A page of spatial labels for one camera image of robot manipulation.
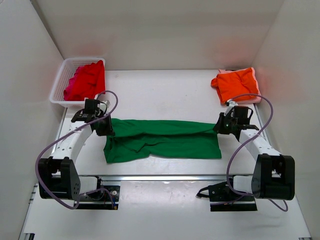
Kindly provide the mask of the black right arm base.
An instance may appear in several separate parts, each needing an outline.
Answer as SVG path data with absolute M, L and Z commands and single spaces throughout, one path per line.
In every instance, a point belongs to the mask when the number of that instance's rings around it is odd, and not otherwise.
M 258 210 L 252 196 L 234 193 L 226 181 L 201 188 L 196 197 L 209 199 L 211 212 L 255 212 Z

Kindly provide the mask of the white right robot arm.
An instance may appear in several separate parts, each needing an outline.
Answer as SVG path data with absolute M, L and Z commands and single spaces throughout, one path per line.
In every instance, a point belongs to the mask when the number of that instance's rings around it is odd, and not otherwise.
M 241 195 L 256 199 L 292 200 L 295 196 L 295 160 L 274 149 L 262 136 L 261 130 L 250 123 L 253 110 L 231 101 L 219 114 L 213 127 L 217 134 L 233 135 L 240 143 L 230 158 L 246 148 L 255 161 L 252 175 L 227 177 L 224 195 L 236 200 Z

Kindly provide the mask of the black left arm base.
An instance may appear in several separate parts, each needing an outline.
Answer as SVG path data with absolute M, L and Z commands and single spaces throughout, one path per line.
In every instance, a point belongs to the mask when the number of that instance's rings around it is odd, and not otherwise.
M 118 210 L 120 201 L 120 182 L 101 182 L 100 187 L 105 188 L 111 194 L 103 190 L 83 195 L 80 197 L 77 210 Z

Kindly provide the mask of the green t shirt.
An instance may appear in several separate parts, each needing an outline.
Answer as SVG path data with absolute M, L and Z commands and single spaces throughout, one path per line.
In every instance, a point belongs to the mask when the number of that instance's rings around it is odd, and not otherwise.
M 111 120 L 114 136 L 103 149 L 108 164 L 149 156 L 169 159 L 221 159 L 213 123 L 181 120 Z

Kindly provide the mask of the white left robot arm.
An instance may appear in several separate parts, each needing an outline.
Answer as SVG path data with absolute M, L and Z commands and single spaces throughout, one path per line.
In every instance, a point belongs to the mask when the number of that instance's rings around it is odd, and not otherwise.
M 40 187 L 40 196 L 50 198 L 51 191 L 59 199 L 76 200 L 81 193 L 81 180 L 75 162 L 86 140 L 96 133 L 98 136 L 115 134 L 111 117 L 107 115 L 108 100 L 86 99 L 84 108 L 78 110 L 70 121 L 68 133 L 48 158 L 38 162 L 38 175 L 44 185 Z

